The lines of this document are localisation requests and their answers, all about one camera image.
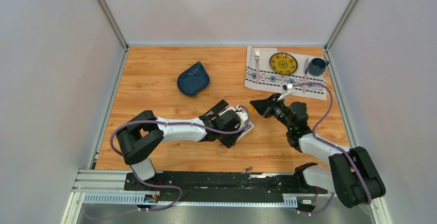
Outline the white remote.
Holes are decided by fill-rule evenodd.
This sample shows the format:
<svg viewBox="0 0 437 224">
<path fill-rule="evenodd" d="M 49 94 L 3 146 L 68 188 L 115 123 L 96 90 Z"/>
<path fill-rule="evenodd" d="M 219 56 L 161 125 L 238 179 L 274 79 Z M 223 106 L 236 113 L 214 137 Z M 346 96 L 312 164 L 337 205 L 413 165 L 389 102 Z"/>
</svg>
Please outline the white remote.
<svg viewBox="0 0 437 224">
<path fill-rule="evenodd" d="M 221 116 L 228 111 L 243 112 L 244 109 L 242 109 L 240 106 L 237 106 L 237 107 L 228 106 L 228 107 L 225 107 L 218 115 Z"/>
<path fill-rule="evenodd" d="M 244 129 L 244 131 L 238 136 L 236 142 L 241 140 L 244 136 L 246 136 L 249 132 L 254 129 L 255 125 L 252 122 L 248 123 L 248 126 Z"/>
</svg>

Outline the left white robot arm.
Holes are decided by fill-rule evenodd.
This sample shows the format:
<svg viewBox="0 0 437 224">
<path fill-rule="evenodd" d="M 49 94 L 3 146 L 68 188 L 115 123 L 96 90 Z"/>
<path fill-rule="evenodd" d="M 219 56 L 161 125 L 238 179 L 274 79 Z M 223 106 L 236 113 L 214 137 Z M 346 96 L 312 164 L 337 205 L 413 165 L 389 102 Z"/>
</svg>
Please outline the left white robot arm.
<svg viewBox="0 0 437 224">
<path fill-rule="evenodd" d="M 150 159 L 158 145 L 172 141 L 218 140 L 231 148 L 253 127 L 244 106 L 212 108 L 193 119 L 166 119 L 146 110 L 116 128 L 110 137 L 110 146 L 137 174 L 139 186 L 150 191 L 158 182 Z"/>
</svg>

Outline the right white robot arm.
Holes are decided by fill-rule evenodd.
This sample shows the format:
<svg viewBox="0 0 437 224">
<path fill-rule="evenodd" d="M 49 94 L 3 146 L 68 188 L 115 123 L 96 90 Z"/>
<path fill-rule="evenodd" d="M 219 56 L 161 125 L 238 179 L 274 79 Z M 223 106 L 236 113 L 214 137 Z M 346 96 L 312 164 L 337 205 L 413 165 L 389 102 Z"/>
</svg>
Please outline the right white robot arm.
<svg viewBox="0 0 437 224">
<path fill-rule="evenodd" d="M 292 148 L 329 165 L 324 168 L 307 163 L 297 167 L 294 186 L 298 191 L 305 193 L 314 186 L 328 190 L 347 208 L 386 195 L 385 184 L 368 151 L 361 146 L 341 146 L 316 134 L 308 125 L 306 103 L 295 101 L 287 106 L 279 93 L 249 103 L 262 117 L 274 117 L 286 127 Z"/>
</svg>

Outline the patterned white placemat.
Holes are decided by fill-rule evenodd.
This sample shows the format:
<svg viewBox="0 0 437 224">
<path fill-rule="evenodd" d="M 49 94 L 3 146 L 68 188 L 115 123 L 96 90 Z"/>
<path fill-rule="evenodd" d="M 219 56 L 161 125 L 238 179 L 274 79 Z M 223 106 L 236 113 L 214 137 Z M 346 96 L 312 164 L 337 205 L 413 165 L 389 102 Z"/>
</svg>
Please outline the patterned white placemat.
<svg viewBox="0 0 437 224">
<path fill-rule="evenodd" d="M 259 60 L 260 83 L 259 84 L 256 84 L 256 69 L 255 69 L 255 59 L 254 59 L 254 54 L 256 49 L 260 50 L 260 60 Z M 292 75 L 280 75 L 274 72 L 269 65 L 269 59 L 271 55 L 279 52 L 286 53 L 285 51 L 278 51 L 276 48 L 254 48 L 252 46 L 249 46 L 247 48 L 245 87 L 254 90 L 281 93 L 283 91 L 283 85 L 289 83 L 296 85 L 298 83 L 303 82 L 304 62 L 307 58 L 309 58 L 309 62 L 310 62 L 315 57 L 310 55 L 289 53 L 292 56 L 294 56 L 298 61 L 298 69 Z M 318 82 L 320 84 L 326 85 L 327 84 L 326 73 L 324 72 L 321 76 L 312 76 L 310 74 L 307 74 L 307 81 Z"/>
</svg>

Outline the yellow patterned plate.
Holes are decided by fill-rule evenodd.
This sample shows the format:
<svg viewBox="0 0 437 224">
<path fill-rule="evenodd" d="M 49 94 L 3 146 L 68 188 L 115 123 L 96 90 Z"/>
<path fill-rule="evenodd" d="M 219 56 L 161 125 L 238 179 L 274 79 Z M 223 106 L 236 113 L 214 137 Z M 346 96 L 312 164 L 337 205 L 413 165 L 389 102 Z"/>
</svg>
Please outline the yellow patterned plate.
<svg viewBox="0 0 437 224">
<path fill-rule="evenodd" d="M 289 53 L 274 53 L 269 59 L 269 65 L 280 75 L 292 75 L 298 69 L 298 61 Z"/>
</svg>

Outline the silver knife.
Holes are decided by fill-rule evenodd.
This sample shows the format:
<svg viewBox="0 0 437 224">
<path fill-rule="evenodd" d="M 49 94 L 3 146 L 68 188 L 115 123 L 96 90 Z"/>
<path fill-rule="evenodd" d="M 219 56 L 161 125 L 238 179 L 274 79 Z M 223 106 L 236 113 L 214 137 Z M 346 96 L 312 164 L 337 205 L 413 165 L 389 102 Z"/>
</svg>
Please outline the silver knife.
<svg viewBox="0 0 437 224">
<path fill-rule="evenodd" d="M 304 80 L 303 80 L 303 83 L 306 83 L 307 82 L 307 70 L 308 70 L 308 64 L 309 64 L 309 58 L 307 58 L 306 60 L 305 60 L 305 62 L 304 62 L 304 70 L 303 70 L 303 72 L 304 72 Z M 303 86 L 302 86 L 302 92 L 303 93 L 306 93 L 306 87 L 307 87 L 307 85 L 306 84 L 304 84 Z"/>
</svg>

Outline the silver fork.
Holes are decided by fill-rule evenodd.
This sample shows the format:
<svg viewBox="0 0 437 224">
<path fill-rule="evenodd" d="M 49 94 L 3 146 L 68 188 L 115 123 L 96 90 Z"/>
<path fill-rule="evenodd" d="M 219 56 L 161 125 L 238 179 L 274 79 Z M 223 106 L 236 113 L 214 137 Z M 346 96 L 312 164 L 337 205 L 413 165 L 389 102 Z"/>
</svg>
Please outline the silver fork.
<svg viewBox="0 0 437 224">
<path fill-rule="evenodd" d="M 255 69 L 256 69 L 256 84 L 260 83 L 260 74 L 259 74 L 259 60 L 260 60 L 260 50 L 256 49 L 254 54 L 255 59 Z"/>
</svg>

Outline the dark blue mug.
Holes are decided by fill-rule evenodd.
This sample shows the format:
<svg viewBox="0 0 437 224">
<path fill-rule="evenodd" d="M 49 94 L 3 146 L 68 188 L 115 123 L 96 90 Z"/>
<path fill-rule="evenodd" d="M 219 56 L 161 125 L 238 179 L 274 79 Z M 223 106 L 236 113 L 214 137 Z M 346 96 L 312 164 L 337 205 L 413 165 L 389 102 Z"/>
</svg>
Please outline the dark blue mug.
<svg viewBox="0 0 437 224">
<path fill-rule="evenodd" d="M 322 58 L 313 58 L 307 66 L 307 73 L 312 76 L 321 76 L 329 65 L 329 61 Z"/>
</svg>

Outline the blue leaf-shaped dish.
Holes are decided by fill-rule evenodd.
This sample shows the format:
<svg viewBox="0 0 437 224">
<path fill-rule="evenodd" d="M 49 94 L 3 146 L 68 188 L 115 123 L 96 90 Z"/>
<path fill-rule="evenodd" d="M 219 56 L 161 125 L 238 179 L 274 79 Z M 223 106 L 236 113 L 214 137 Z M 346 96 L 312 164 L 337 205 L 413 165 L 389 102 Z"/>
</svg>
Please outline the blue leaf-shaped dish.
<svg viewBox="0 0 437 224">
<path fill-rule="evenodd" d="M 177 78 L 179 91 L 195 97 L 210 84 L 210 77 L 200 61 L 194 63 Z"/>
</svg>

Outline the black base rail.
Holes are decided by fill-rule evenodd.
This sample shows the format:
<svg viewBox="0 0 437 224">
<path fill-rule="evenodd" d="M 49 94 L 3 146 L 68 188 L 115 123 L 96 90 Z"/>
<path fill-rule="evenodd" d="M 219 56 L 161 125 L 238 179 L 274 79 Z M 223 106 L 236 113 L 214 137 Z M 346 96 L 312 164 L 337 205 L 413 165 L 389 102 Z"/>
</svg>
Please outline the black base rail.
<svg viewBox="0 0 437 224">
<path fill-rule="evenodd" d="M 304 186 L 293 174 L 218 173 L 199 171 L 163 171 L 140 183 L 133 173 L 126 175 L 124 190 L 153 191 L 159 200 L 183 202 L 279 203 L 284 194 L 304 194 L 314 198 L 327 191 Z"/>
</svg>

